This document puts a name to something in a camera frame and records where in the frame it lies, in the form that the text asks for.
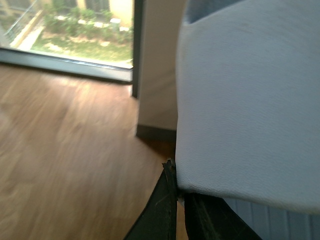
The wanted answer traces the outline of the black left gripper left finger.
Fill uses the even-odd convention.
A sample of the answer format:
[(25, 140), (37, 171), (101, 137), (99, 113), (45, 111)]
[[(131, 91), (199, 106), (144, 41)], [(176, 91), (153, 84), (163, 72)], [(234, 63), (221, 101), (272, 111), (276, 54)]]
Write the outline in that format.
[(175, 240), (177, 238), (177, 173), (172, 158), (162, 164), (161, 175), (126, 240)]

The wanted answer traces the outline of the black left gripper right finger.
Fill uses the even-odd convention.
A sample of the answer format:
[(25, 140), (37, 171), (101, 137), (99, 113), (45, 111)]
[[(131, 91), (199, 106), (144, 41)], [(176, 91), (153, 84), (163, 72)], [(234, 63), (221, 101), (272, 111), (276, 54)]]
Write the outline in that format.
[(190, 240), (260, 240), (220, 197), (184, 195), (185, 228)]

